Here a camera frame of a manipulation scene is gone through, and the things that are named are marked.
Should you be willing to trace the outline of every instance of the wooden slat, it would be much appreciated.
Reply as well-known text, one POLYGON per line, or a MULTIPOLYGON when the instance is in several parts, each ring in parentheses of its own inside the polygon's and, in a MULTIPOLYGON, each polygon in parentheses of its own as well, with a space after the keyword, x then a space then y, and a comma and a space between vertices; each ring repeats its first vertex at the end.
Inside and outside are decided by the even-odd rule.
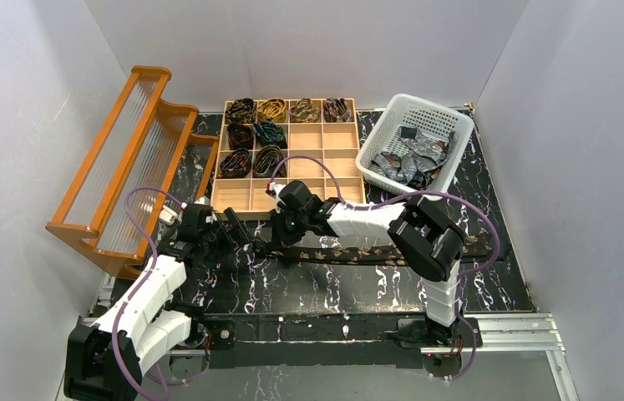
POLYGON ((218 148, 217 145, 217 143, 211 145, 211 152, 208 154, 208 161, 206 161, 205 168, 203 169, 203 176, 201 177, 199 190, 196 192, 196 199, 204 196, 205 189, 208 188, 209 180, 211 179, 211 174, 213 173, 213 166, 216 165, 216 149, 218 148))
POLYGON ((134 161, 137 159, 137 155, 142 148, 142 144, 145 142, 145 138, 149 133, 152 121, 154 121, 157 102, 161 97, 161 94, 164 92, 164 88, 168 80, 169 77, 166 75, 159 78, 155 89, 152 91, 149 103, 147 104, 147 107, 142 113, 142 117, 137 124, 137 128, 134 130, 132 139, 127 144, 127 148, 124 150, 122 159, 120 159, 117 169, 113 174, 113 178, 110 180, 108 189, 105 191, 103 199, 98 206, 98 210, 95 212, 91 226, 98 231, 102 231, 105 228, 105 223, 112 215, 115 202, 119 199, 119 196, 122 193, 124 183, 127 181, 129 173, 132 171, 134 161))
POLYGON ((83 187, 83 183, 85 182, 85 178, 88 176, 90 169, 93 167, 95 160, 98 158, 100 150, 103 149, 103 145, 105 141, 108 139, 110 131, 114 126, 115 121, 119 117, 119 114, 122 112, 122 108, 124 104, 127 102, 127 98, 129 94, 132 92, 134 88, 134 84, 137 82, 139 75, 137 73, 133 73, 129 76, 127 83, 124 85, 122 92, 120 92, 119 97, 114 103, 108 118, 105 120, 103 124, 103 128, 100 129, 98 136, 95 138, 95 142, 93 146, 90 147, 88 154, 85 156, 83 160, 83 164, 80 165, 78 169, 78 173, 76 173, 73 182, 70 187, 66 191, 66 195, 63 197, 61 201, 61 205, 56 210, 55 215, 53 215, 52 221, 55 222, 63 222, 70 211, 70 207, 73 205, 76 196, 80 192, 80 188, 83 187))
POLYGON ((142 256, 103 251, 83 241, 99 236, 100 233, 92 227, 51 221, 46 225, 46 230, 111 276, 134 280, 140 275, 140 271, 128 265, 142 264, 144 261, 142 256))
POLYGON ((189 145, 218 145, 218 137, 211 135, 189 134, 189 145))
MULTIPOLYGON (((196 121, 196 116, 198 116, 199 113, 199 110, 196 108, 185 107, 185 109, 190 109, 189 117, 186 119, 184 129, 180 133, 179 142, 177 142, 176 148, 174 150, 174 158, 172 158, 171 162, 169 163, 169 167, 166 169, 164 180, 161 183, 161 188, 164 190, 168 190, 171 186, 171 181, 176 175, 176 169, 179 167, 181 155, 184 153, 184 149, 186 148, 186 142, 189 138, 189 133, 191 132, 191 128, 193 128, 194 122, 196 121)), ((159 219, 159 213, 162 206, 164 205, 164 201, 164 194, 158 194, 155 205, 152 208, 152 212, 150 214, 150 219, 147 221, 147 225, 145 226, 147 232, 151 233, 154 231, 156 227, 156 222, 159 219)), ((147 240, 143 238, 140 241, 139 247, 137 248, 137 255, 144 255, 146 252, 147 240)))
POLYGON ((154 65, 135 65, 130 71, 139 75, 163 76, 166 77, 167 81, 171 79, 171 71, 169 71, 169 69, 166 67, 159 67, 154 65))

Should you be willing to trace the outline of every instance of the white enclosure wall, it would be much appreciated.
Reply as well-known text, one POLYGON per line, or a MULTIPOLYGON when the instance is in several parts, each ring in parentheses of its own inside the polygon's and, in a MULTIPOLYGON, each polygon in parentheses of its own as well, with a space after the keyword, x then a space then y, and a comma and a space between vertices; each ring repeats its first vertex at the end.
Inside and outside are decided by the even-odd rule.
POLYGON ((43 228, 125 76, 82 0, 0 1, 0 400, 54 399, 102 272, 43 228))
POLYGON ((477 110, 521 267, 578 393, 624 399, 624 1, 531 1, 477 110))
POLYGON ((125 71, 164 65, 167 100, 397 93, 475 101, 527 0, 86 0, 125 71))

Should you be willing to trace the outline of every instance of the wooden storage tray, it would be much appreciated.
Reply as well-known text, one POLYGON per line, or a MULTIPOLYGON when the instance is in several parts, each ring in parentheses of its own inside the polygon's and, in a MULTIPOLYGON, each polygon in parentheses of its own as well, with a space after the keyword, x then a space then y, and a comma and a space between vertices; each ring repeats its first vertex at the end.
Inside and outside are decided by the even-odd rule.
MULTIPOLYGON (((320 108, 324 99, 312 99, 320 108)), ((256 107, 263 100, 256 100, 256 107)), ((353 120, 349 123, 327 123, 323 109, 318 123, 291 123, 289 109, 297 99, 286 99, 286 118, 280 125, 287 136, 288 149, 285 155, 309 155, 317 158, 338 178, 343 197, 347 201, 365 203, 363 177, 356 168, 358 155, 358 126, 356 108, 353 99, 346 98, 353 120)), ((245 178, 218 178, 220 162, 230 154, 228 147, 228 124, 223 119, 219 141, 216 173, 213 180, 211 205, 218 211, 232 207, 242 220, 264 220, 275 207, 275 201, 265 193, 269 178, 252 178, 252 172, 245 178)), ((255 160, 261 146, 256 142, 252 151, 255 160)), ((321 166, 310 160, 292 159, 287 162, 287 178, 276 178, 275 182, 286 184, 290 180, 301 180, 309 189, 323 200, 337 195, 336 188, 321 166)))

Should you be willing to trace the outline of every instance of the black marbled mat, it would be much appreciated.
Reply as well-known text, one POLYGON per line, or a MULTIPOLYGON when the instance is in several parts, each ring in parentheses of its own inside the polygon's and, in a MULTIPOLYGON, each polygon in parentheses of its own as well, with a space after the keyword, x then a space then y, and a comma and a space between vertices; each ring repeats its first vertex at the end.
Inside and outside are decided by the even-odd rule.
MULTIPOLYGON (((363 142, 380 117, 380 112, 358 112, 358 130, 363 142)), ((194 132, 218 135, 222 114, 206 114, 195 123, 194 132)), ((210 148, 189 146, 181 157, 170 191, 183 201, 192 202, 210 148)), ((388 194, 367 184, 368 198, 378 202, 388 194)), ((466 147, 449 193, 477 205, 494 222, 501 241, 509 237, 489 171, 476 133, 466 147)), ((464 228, 469 237, 486 241, 483 221, 465 207, 443 202, 447 214, 464 228)), ((265 221, 247 222, 256 236, 269 236, 265 221)), ((333 246, 332 238, 305 238, 305 246, 333 246)), ((355 246, 371 246, 374 241, 353 240, 355 246)), ((474 264, 465 264, 471 268, 474 264)), ((113 301, 131 282, 117 280, 113 301)), ((534 306, 523 282, 513 251, 483 274, 464 284, 468 312, 532 312, 534 306)), ((333 266, 305 262, 282 262, 257 257, 249 249, 208 263, 190 272, 178 297, 206 308, 209 313, 300 313, 300 312, 417 312, 424 306, 424 290, 419 277, 405 266, 333 266)))

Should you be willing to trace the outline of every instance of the perforated basket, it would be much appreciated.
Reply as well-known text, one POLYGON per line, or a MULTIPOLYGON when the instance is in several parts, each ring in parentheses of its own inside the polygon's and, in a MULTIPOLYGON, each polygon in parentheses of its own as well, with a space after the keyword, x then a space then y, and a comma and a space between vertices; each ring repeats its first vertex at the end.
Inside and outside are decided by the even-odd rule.
MULTIPOLYGON (((407 94, 393 96, 358 152, 356 166, 368 183, 396 195, 412 192, 415 189, 376 174, 368 167, 373 157, 380 152, 391 152, 401 157, 409 152, 408 147, 400 141, 401 126, 424 129, 425 132, 444 140, 448 140, 449 133, 454 132, 456 148, 449 160, 442 166, 439 175, 427 188, 447 192, 457 166, 462 160, 464 148, 469 143, 471 131, 474 130, 474 121, 467 115, 425 99, 407 94)), ((437 196, 429 198, 432 201, 439 199, 437 196)))

